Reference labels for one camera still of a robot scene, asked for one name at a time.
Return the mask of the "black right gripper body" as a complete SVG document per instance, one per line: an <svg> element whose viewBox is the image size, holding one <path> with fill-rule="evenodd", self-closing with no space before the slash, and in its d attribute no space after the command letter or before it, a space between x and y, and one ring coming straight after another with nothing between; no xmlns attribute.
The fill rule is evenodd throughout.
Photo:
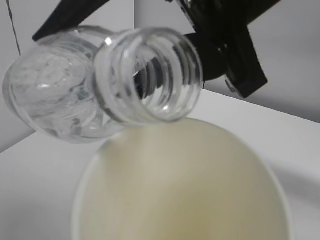
<svg viewBox="0 0 320 240"><path fill-rule="evenodd" d="M179 0L178 6L195 33L207 36L216 45L227 32L247 27L278 4L277 0Z"/></svg>

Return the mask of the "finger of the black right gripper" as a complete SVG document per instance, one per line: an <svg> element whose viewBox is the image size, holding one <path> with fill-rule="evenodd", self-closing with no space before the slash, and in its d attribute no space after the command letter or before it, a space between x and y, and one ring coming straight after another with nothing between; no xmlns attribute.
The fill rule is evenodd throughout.
<svg viewBox="0 0 320 240"><path fill-rule="evenodd" d="M221 45L199 32L185 36L198 52L204 82L226 76L228 88L242 98L268 83L246 26L228 31Z"/></svg>
<svg viewBox="0 0 320 240"><path fill-rule="evenodd" d="M34 42L61 31L83 26L111 30L125 28L124 0L61 0L42 26Z"/></svg>

